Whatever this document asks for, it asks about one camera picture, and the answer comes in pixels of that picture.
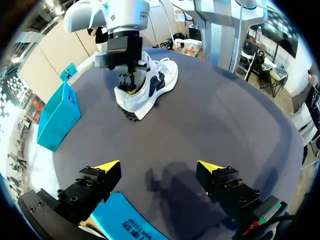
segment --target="shoe sole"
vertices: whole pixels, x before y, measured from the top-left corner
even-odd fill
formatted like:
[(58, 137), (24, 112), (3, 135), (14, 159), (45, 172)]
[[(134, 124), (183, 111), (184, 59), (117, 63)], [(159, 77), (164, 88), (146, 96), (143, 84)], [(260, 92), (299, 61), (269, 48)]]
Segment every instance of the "shoe sole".
[(159, 91), (157, 91), (155, 94), (153, 94), (149, 101), (147, 101), (145, 103), (145, 105), (143, 107), (141, 107), (140, 109), (138, 109), (137, 111), (134, 112), (135, 116), (139, 119), (142, 120), (147, 114), (148, 112), (153, 108), (153, 106), (155, 105), (155, 102), (157, 101), (157, 99), (162, 95), (165, 94), (167, 92), (170, 92), (174, 89), (174, 87), (177, 84), (178, 81), (178, 75), (179, 75), (179, 71), (176, 72), (176, 75), (173, 77), (172, 82), (170, 82), (170, 84), (168, 84), (167, 86), (165, 86), (164, 88), (161, 88)]

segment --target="floor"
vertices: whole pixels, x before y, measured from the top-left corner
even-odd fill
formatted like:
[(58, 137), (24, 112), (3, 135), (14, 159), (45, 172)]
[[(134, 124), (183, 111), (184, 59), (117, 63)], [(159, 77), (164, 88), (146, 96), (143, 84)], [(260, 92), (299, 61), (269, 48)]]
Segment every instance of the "floor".
[[(237, 72), (236, 75), (242, 78), (241, 73)], [(265, 83), (260, 82), (260, 80), (254, 73), (251, 73), (248, 79), (248, 83), (250, 83), (257, 89), (259, 89), (263, 94), (268, 96), (268, 98), (270, 98), (289, 118), (294, 114), (292, 98), (284, 88), (281, 88), (277, 93), (277, 95), (273, 98), (271, 88), (270, 87), (260, 88), (260, 85), (263, 86), (265, 85)], [(309, 143), (308, 154), (303, 166), (307, 166), (313, 163), (315, 160), (316, 160), (315, 153), (313, 152), (311, 144)], [(287, 210), (289, 214), (295, 214), (297, 212), (297, 210), (299, 209), (305, 197), (305, 194), (308, 193), (308, 191), (310, 190), (310, 187), (312, 186), (314, 177), (316, 175), (314, 168), (315, 168), (315, 164), (301, 170), (293, 200), (289, 204), (289, 207)]]

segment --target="bolt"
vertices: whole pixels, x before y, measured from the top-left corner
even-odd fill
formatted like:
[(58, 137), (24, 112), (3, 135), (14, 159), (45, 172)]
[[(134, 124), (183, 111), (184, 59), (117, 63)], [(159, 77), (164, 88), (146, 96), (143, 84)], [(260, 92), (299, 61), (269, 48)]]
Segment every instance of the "bolt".
[(34, 206), (29, 207), (29, 212), (33, 213), (36, 210), (36, 208)]
[(242, 184), (242, 178), (238, 177), (236, 181), (238, 182), (238, 184)]
[(40, 207), (40, 206), (43, 206), (45, 203), (44, 203), (44, 201), (42, 201), (42, 200), (40, 200), (40, 201), (38, 201), (38, 206)]
[(245, 203), (246, 201), (247, 201), (247, 199), (244, 196), (240, 197), (240, 199), (239, 199), (240, 203)]
[(70, 201), (74, 203), (74, 202), (78, 201), (78, 197), (72, 196), (72, 197), (70, 197)]

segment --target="chair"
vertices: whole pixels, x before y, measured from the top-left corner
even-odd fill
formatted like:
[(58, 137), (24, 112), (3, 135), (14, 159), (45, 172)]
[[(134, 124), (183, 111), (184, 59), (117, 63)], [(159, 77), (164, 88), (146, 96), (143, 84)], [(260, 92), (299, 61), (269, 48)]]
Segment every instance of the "chair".
[(276, 64), (272, 63), (269, 58), (265, 57), (265, 54), (262, 51), (259, 52), (258, 58), (260, 59), (261, 64), (259, 68), (259, 78), (269, 83), (260, 86), (260, 88), (270, 87), (272, 97), (274, 98), (278, 94), (280, 88), (285, 85), (288, 79), (288, 73), (284, 70), (283, 66), (277, 67)]

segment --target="gray table surface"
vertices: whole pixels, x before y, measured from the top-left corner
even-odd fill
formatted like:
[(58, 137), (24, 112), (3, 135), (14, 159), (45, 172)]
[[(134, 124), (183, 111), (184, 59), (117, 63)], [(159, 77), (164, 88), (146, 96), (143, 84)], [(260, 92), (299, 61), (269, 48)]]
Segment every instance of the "gray table surface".
[(172, 92), (139, 122), (118, 109), (115, 71), (91, 67), (72, 85), (82, 118), (53, 155), (61, 188), (85, 166), (120, 160), (115, 188), (170, 239), (230, 239), (235, 231), (195, 178), (198, 160), (232, 166), (244, 182), (289, 203), (303, 142), (283, 112), (243, 79), (179, 53), (147, 48), (179, 69)]

